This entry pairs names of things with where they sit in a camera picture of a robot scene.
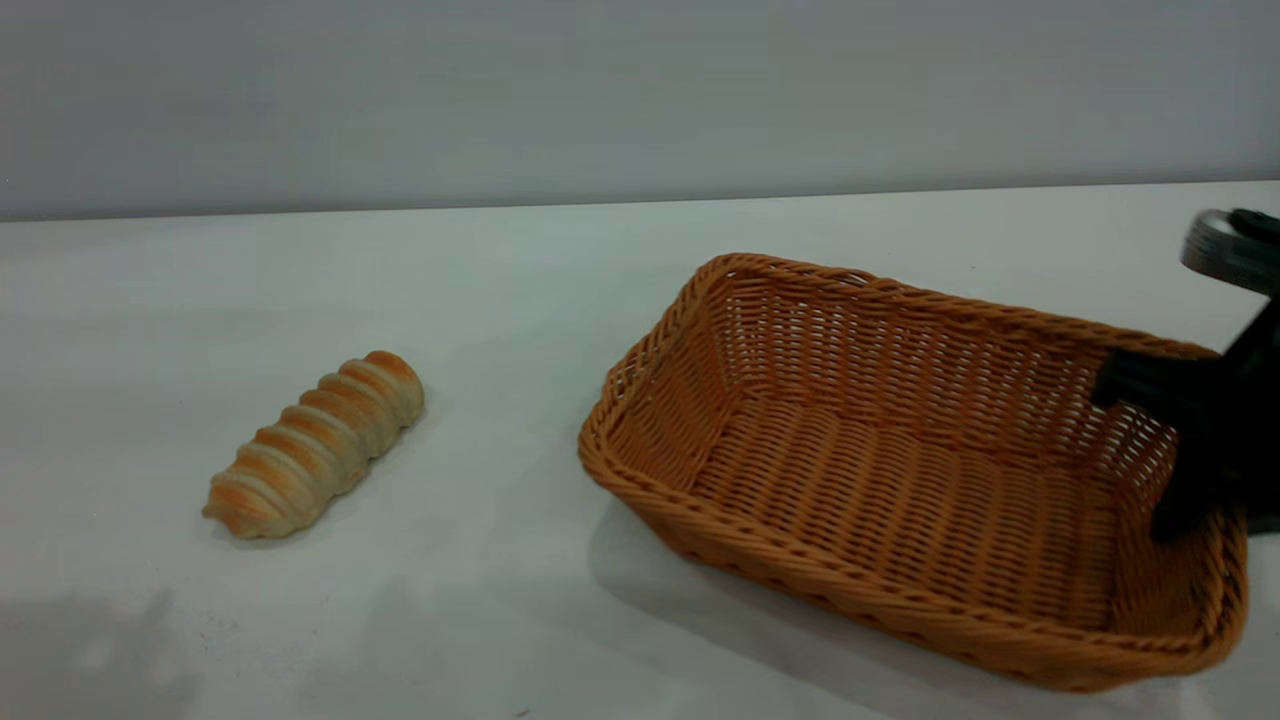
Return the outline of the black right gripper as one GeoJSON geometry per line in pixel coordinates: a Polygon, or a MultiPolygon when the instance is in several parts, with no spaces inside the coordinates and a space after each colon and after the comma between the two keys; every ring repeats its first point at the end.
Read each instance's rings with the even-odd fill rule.
{"type": "Polygon", "coordinates": [[[1179,541],[1219,510],[1242,509],[1251,534],[1277,532],[1279,301],[1271,299],[1217,357],[1107,352],[1091,391],[1100,407],[1147,413],[1208,405],[1207,429],[1181,430],[1172,471],[1149,521],[1158,544],[1179,541]]]}

